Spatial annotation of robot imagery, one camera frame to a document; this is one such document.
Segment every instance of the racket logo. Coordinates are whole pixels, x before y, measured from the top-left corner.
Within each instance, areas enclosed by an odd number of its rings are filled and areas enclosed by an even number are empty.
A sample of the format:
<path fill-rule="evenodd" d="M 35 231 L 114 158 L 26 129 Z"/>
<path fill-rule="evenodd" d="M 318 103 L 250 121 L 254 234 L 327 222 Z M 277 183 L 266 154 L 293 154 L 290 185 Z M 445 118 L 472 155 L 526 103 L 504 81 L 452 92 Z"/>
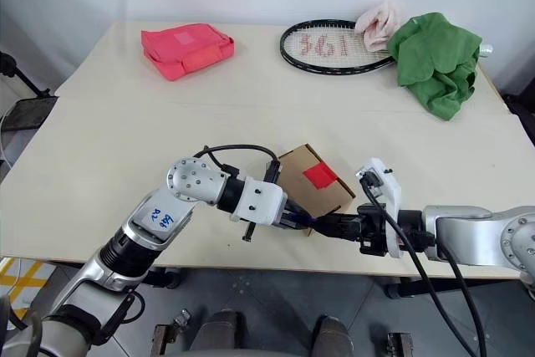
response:
<path fill-rule="evenodd" d="M 327 40 L 327 35 L 322 35 L 319 37 L 318 42 L 316 43 L 316 47 L 314 50 L 316 51 L 316 54 L 323 56 L 326 58 L 327 56 L 332 56 L 334 54 L 334 45 L 331 43 L 327 43 L 327 50 L 324 49 L 325 41 Z"/>
<path fill-rule="evenodd" d="M 345 42 L 345 36 L 340 35 L 340 56 L 347 56 L 348 55 L 348 47 L 347 43 Z M 311 42 L 310 35 L 303 35 L 301 37 L 301 44 L 303 45 L 303 48 L 301 49 L 301 55 L 305 56 L 312 50 L 313 42 Z M 327 42 L 327 35 L 322 35 L 318 38 L 318 41 L 316 42 L 316 46 L 314 46 L 314 52 L 322 56 L 324 58 L 327 58 L 328 56 L 334 55 L 334 45 L 330 42 Z"/>
<path fill-rule="evenodd" d="M 312 44 L 310 43 L 310 35 L 303 35 L 301 37 L 301 44 L 304 46 L 303 50 L 301 51 L 302 56 L 310 52 L 310 49 L 312 49 Z"/>

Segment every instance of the red pouch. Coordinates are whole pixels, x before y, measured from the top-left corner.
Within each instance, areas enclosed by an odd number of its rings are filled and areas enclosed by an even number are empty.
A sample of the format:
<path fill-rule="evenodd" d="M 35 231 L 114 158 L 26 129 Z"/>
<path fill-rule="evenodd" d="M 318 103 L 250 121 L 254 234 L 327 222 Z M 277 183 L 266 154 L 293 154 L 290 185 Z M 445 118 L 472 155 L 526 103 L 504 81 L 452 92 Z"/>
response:
<path fill-rule="evenodd" d="M 234 54 L 234 41 L 208 24 L 141 31 L 143 54 L 170 81 Z"/>

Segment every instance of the gray floor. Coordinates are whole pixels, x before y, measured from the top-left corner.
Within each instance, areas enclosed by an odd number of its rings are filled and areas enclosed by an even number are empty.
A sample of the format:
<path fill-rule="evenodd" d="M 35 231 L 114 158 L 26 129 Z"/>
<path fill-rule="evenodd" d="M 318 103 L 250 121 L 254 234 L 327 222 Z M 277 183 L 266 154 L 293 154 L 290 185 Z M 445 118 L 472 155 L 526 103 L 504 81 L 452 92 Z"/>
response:
<path fill-rule="evenodd" d="M 56 269 L 32 308 L 45 311 L 75 270 Z M 147 356 L 156 324 L 168 324 L 183 309 L 193 315 L 193 329 L 181 335 L 167 352 L 184 350 L 195 336 L 195 327 L 221 309 L 235 309 L 247 317 L 249 348 L 307 355 L 316 319 L 322 314 L 338 317 L 354 341 L 355 356 L 378 357 L 388 332 L 411 333 L 414 356 L 463 356 L 466 352 L 442 322 L 428 296 L 391 300 L 383 294 L 386 278 L 353 275 L 268 272 L 246 270 L 189 270 L 184 283 L 169 290 L 140 287 L 145 314 L 123 325 L 106 345 L 89 355 Z M 490 357 L 535 355 L 535 302 L 518 282 L 473 288 L 472 293 L 487 332 Z M 441 299 L 459 324 L 461 333 L 477 342 L 471 317 L 458 292 Z M 135 302 L 132 309 L 137 309 Z"/>

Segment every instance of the black cord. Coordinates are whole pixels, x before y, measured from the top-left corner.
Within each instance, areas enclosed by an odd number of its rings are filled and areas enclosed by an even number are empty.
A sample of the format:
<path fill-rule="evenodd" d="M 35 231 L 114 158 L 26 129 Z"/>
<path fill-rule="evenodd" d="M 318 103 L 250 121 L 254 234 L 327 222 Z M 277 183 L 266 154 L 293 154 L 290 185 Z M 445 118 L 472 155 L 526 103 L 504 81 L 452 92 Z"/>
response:
<path fill-rule="evenodd" d="M 401 238 L 401 241 L 405 244 L 405 247 L 407 248 L 407 252 L 410 255 L 410 258 L 412 259 L 412 262 L 415 264 L 416 269 L 418 270 L 418 273 L 420 274 L 422 280 L 425 282 L 429 289 L 429 294 L 431 298 L 433 299 L 433 302 L 435 303 L 436 308 L 438 309 L 438 312 L 441 314 L 442 318 L 444 319 L 444 322 L 448 325 L 448 328 L 450 328 L 450 331 L 455 335 L 459 343 L 462 345 L 462 347 L 466 350 L 466 352 L 471 357 L 477 357 L 476 353 L 470 348 L 468 343 L 464 340 L 462 335 L 459 333 L 459 330 L 456 328 L 456 326 L 451 322 L 450 317 L 448 316 L 447 312 L 444 310 L 444 307 L 442 306 L 441 301 L 438 299 L 438 296 L 436 295 L 435 288 L 433 287 L 433 283 L 427 276 L 427 272 L 425 271 L 424 267 L 422 266 L 420 259 L 418 258 L 418 255 L 416 254 L 415 249 L 412 247 L 412 244 L 410 244 L 409 239 L 403 232 L 403 229 L 397 224 L 397 222 L 389 215 L 389 213 L 379 204 L 377 201 L 377 198 L 371 193 L 371 191 L 368 188 L 368 184 L 364 179 L 360 179 L 360 185 L 362 186 L 362 190 L 364 191 L 364 194 L 368 197 L 370 202 L 374 204 L 375 208 L 379 212 L 383 214 L 386 221 L 394 228 L 397 235 Z"/>
<path fill-rule="evenodd" d="M 43 338 L 43 325 L 41 324 L 41 318 L 36 313 L 30 314 L 30 320 L 32 321 L 32 338 L 26 357 L 37 357 L 39 350 L 41 349 L 41 339 Z"/>
<path fill-rule="evenodd" d="M 6 341 L 9 322 L 9 297 L 7 294 L 0 298 L 0 350 Z"/>
<path fill-rule="evenodd" d="M 145 299 L 143 298 L 143 296 L 137 293 L 136 291 L 133 291 L 132 294 L 134 294 L 140 300 L 140 303 L 141 303 L 140 311 L 138 311 L 138 313 L 134 315 L 132 318 L 123 319 L 121 321 L 122 324 L 129 324 L 130 322 L 136 321 L 145 312 Z"/>
<path fill-rule="evenodd" d="M 211 147 L 205 146 L 203 150 L 197 152 L 193 157 L 200 158 L 201 156 L 205 154 L 210 154 L 212 152 L 217 152 L 219 150 L 259 150 L 271 156 L 271 159 L 273 159 L 274 161 L 278 161 L 277 156 L 272 150 L 269 150 L 268 148 L 264 146 L 251 145 L 251 144 L 232 144 L 232 145 L 220 145 L 220 146 L 211 146 Z"/>
<path fill-rule="evenodd" d="M 208 150 L 209 148 L 210 148 L 210 147 L 209 147 L 208 145 L 204 145 L 203 150 Z M 210 156 L 211 161 L 214 162 L 214 164 L 215 164 L 218 168 L 220 168 L 220 169 L 223 168 L 223 164 L 220 163 L 220 162 L 217 160 L 217 158 L 214 156 L 213 153 L 208 152 L 207 154 L 208 154 L 208 156 Z"/>
<path fill-rule="evenodd" d="M 487 345 L 485 342 L 485 330 L 483 329 L 482 319 L 477 312 L 476 305 L 474 304 L 474 300 L 468 291 L 468 287 L 466 286 L 465 279 L 462 277 L 461 270 L 459 270 L 457 262 L 453 258 L 453 254 L 443 242 L 437 240 L 436 246 L 438 247 L 439 252 L 444 254 L 444 257 L 446 257 L 450 263 L 451 270 L 455 274 L 459 286 L 461 286 L 462 294 L 465 296 L 466 304 L 468 304 L 468 309 L 470 309 L 471 317 L 474 320 L 474 325 L 476 326 L 477 340 L 479 343 L 479 355 L 481 357 L 487 357 Z"/>
<path fill-rule="evenodd" d="M 11 304 L 9 304 L 9 321 L 15 325 L 18 330 L 25 330 L 28 326 L 15 314 Z"/>
<path fill-rule="evenodd" d="M 48 357 L 59 357 L 57 354 L 54 354 L 51 351 L 45 350 L 42 347 L 39 348 L 39 353 L 47 355 Z"/>

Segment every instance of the green cloth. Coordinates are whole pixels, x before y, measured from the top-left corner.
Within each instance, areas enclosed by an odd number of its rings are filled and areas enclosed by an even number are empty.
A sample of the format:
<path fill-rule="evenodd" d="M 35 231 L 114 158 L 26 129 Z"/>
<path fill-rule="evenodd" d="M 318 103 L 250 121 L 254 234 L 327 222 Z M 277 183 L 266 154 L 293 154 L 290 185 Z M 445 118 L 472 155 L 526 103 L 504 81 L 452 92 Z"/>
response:
<path fill-rule="evenodd" d="M 440 13 L 413 17 L 388 42 L 406 86 L 433 115 L 449 120 L 474 93 L 482 39 Z"/>

